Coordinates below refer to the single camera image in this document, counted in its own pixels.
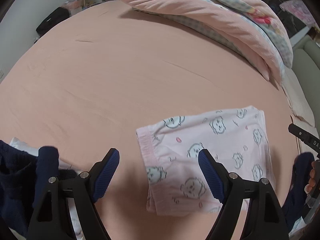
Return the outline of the person's right hand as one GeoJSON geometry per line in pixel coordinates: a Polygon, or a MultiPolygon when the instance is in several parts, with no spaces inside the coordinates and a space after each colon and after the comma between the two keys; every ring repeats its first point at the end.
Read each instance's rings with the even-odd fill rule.
{"type": "Polygon", "coordinates": [[[312,170],[310,171],[310,179],[308,184],[305,186],[304,191],[306,192],[306,194],[309,194],[312,189],[316,186],[316,181],[315,181],[315,175],[316,175],[316,171],[315,171],[315,165],[316,165],[316,161],[313,161],[311,163],[312,165],[312,170]]]}

